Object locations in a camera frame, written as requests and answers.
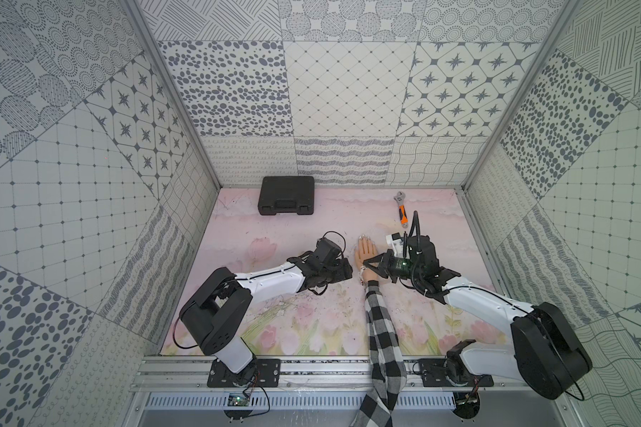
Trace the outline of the black white checkered sleeve forearm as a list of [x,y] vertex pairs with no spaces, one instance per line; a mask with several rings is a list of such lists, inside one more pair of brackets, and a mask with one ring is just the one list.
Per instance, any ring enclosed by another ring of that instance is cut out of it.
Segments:
[[407,382],[407,370],[379,282],[370,280],[365,288],[371,388],[351,426],[393,426],[392,414]]

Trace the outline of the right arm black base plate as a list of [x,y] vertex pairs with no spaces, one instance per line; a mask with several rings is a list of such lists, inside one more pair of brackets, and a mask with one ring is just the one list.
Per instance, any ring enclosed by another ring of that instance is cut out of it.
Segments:
[[419,359],[414,370],[425,387],[493,387],[490,375],[473,375],[462,362],[452,359]]

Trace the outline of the mannequin hand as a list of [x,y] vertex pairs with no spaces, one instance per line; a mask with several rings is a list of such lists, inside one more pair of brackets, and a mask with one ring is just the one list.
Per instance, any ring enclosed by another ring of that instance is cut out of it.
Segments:
[[378,255],[375,243],[366,236],[359,237],[357,247],[354,251],[354,261],[358,269],[363,265],[363,261]]

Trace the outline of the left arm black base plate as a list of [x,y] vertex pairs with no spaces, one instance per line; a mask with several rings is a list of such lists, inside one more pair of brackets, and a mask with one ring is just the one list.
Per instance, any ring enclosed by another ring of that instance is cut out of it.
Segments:
[[240,373],[233,373],[216,359],[212,362],[208,388],[244,388],[254,384],[256,387],[277,387],[280,380],[280,359],[254,358]]

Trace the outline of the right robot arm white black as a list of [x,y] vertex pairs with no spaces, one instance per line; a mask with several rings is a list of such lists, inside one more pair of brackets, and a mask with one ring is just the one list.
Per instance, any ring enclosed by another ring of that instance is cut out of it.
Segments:
[[443,363],[447,380],[463,386],[485,375],[524,382],[541,397],[555,400],[593,368],[593,362],[562,311],[549,302],[529,304],[502,296],[445,268],[427,236],[406,239],[406,255],[379,253],[360,238],[356,263],[372,279],[401,279],[407,288],[440,304],[475,315],[502,332],[505,344],[475,339],[456,343]]

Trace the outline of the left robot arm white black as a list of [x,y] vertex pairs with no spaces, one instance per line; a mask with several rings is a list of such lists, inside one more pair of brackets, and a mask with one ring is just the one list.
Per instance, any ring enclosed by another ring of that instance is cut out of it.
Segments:
[[330,284],[352,276],[343,248],[323,237],[313,251],[278,267],[250,273],[215,270],[183,305],[178,320],[204,355],[216,357],[247,382],[255,375],[256,357],[237,332],[249,306],[303,291],[323,295]]

